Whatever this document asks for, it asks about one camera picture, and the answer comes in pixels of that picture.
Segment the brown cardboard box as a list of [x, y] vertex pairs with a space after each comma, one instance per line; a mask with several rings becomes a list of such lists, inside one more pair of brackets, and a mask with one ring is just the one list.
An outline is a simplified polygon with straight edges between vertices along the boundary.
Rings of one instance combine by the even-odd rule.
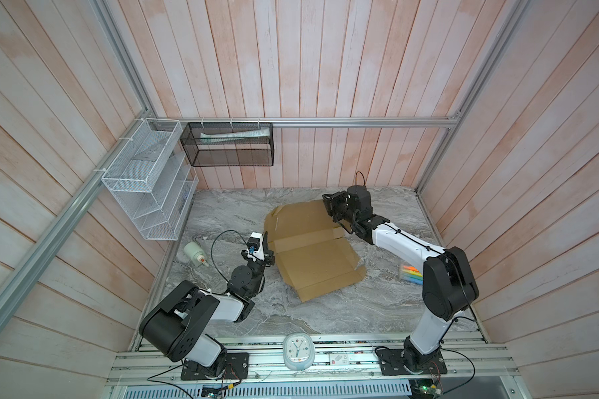
[[283, 204], [264, 220], [264, 231], [285, 283], [306, 303], [363, 281], [366, 267], [344, 229], [313, 200]]

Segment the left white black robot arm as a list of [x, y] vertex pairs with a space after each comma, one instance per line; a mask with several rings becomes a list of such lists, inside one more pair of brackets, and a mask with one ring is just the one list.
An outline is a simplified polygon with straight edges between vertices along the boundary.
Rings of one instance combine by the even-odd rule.
[[205, 329], [211, 321], [245, 320], [264, 288], [265, 269], [275, 264], [270, 249], [244, 249], [242, 255], [247, 264], [232, 272], [226, 292], [214, 294], [185, 280], [146, 315], [140, 335], [172, 362], [219, 377], [228, 366], [227, 350]]

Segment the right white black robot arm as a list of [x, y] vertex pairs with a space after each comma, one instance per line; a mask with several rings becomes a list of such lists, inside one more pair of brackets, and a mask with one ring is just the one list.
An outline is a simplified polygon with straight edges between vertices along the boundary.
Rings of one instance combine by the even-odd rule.
[[418, 239], [374, 213], [365, 186], [324, 194], [322, 200], [328, 216], [348, 233], [391, 252], [422, 274], [424, 314], [404, 340], [399, 358], [406, 372], [424, 372], [425, 366], [439, 356], [453, 320], [479, 297], [466, 254], [458, 247], [445, 249]]

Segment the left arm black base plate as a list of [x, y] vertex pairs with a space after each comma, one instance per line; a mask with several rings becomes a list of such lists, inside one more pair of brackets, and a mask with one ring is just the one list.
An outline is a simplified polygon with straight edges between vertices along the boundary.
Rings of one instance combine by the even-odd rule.
[[247, 379], [249, 369], [248, 352], [222, 352], [211, 366], [202, 366], [199, 362], [186, 359], [181, 372], [183, 381], [204, 381]]

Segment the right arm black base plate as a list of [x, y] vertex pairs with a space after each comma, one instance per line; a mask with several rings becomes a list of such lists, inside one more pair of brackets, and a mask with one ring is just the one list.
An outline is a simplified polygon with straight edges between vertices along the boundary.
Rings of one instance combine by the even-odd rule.
[[448, 373], [442, 351], [421, 355], [411, 348], [391, 349], [380, 346], [374, 349], [383, 376], [421, 375], [434, 376]]

